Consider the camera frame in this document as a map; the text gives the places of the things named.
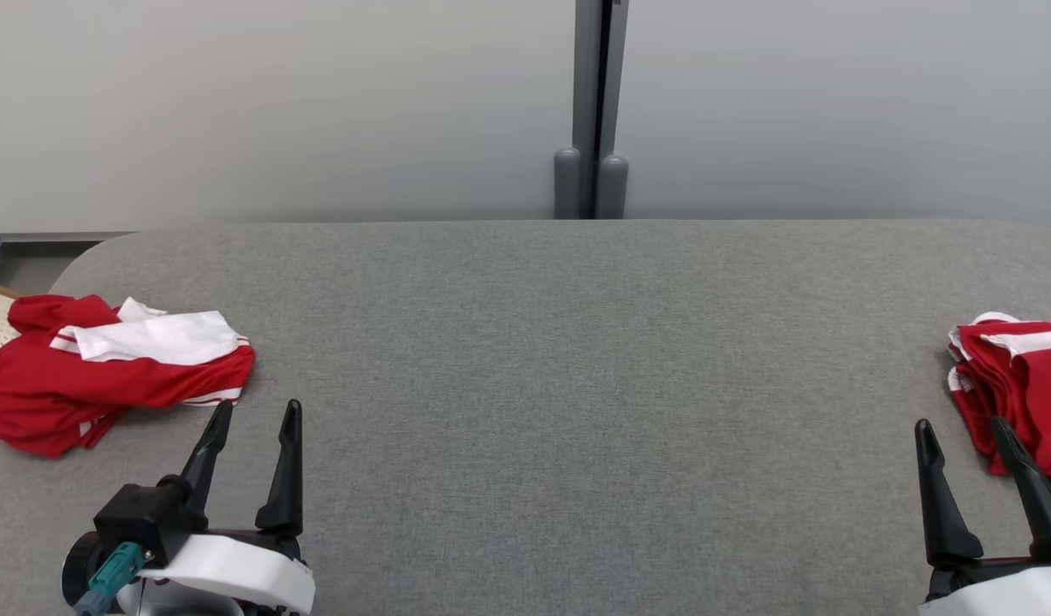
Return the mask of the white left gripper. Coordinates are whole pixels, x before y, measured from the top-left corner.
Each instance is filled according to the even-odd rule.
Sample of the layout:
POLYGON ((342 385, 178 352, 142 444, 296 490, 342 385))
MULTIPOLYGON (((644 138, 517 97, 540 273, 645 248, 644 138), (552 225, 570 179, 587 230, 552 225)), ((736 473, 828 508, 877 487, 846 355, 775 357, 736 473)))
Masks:
POLYGON ((138 615, 310 615, 317 595, 298 542, 303 511, 303 409, 287 403, 267 501, 251 530, 210 529, 205 517, 217 456, 227 445, 233 402, 217 405, 181 478, 190 487, 192 530, 166 564, 137 574, 138 615))

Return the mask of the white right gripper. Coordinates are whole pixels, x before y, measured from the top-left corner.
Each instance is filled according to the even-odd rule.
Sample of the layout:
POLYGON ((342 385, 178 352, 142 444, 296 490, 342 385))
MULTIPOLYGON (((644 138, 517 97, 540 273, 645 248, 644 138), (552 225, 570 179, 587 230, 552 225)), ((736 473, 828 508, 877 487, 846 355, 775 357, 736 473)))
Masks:
POLYGON ((1051 486, 1018 434, 1002 417, 992 433, 1011 473, 1031 533, 1030 559, 981 559, 945 476, 931 422, 914 425, 926 562, 934 570, 919 615, 1051 615, 1051 486))

